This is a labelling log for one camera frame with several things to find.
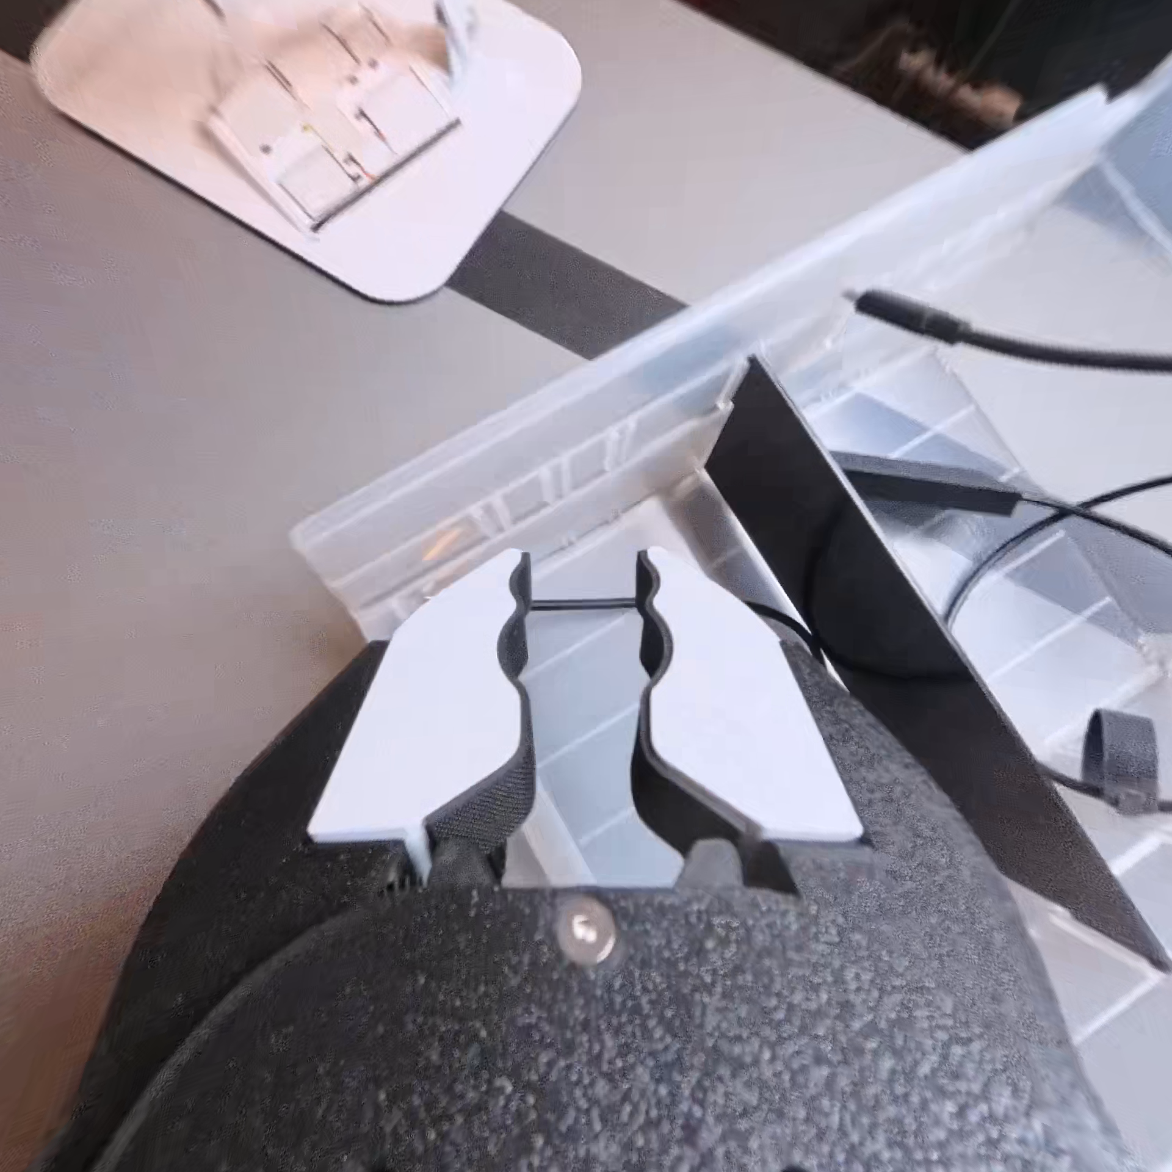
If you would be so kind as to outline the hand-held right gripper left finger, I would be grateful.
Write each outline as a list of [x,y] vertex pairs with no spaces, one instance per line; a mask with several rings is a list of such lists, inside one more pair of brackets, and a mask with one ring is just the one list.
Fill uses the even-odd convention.
[[307,824],[313,842],[399,843],[426,885],[501,883],[536,797],[532,602],[531,555],[505,549],[395,630]]

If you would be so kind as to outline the clear plastic bin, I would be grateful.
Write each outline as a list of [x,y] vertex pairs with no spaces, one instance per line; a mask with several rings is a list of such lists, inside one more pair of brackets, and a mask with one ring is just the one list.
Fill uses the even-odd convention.
[[[635,315],[653,288],[618,277],[609,354],[293,528],[363,637],[508,546],[536,599],[632,595],[637,552],[666,546],[815,636],[706,472],[757,357],[830,454],[1023,492],[1008,517],[858,497],[1170,954],[1170,521],[1122,517],[1170,493],[1170,375],[1041,361],[1044,341],[1170,352],[1170,61],[659,324]],[[1086,1062],[1164,1068],[1170,972],[1008,881]]]

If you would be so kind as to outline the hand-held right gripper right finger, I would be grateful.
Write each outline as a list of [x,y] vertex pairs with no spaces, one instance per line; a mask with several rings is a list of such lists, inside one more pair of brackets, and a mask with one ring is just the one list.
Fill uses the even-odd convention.
[[790,661],[750,603],[662,546],[637,557],[642,622],[632,797],[683,860],[676,888],[797,892],[787,849],[868,832]]

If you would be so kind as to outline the black bin divider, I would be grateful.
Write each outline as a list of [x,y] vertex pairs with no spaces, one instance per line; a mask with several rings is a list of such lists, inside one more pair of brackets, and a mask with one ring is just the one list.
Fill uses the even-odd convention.
[[1163,944],[762,359],[706,472],[849,690],[1010,880],[1170,972]]

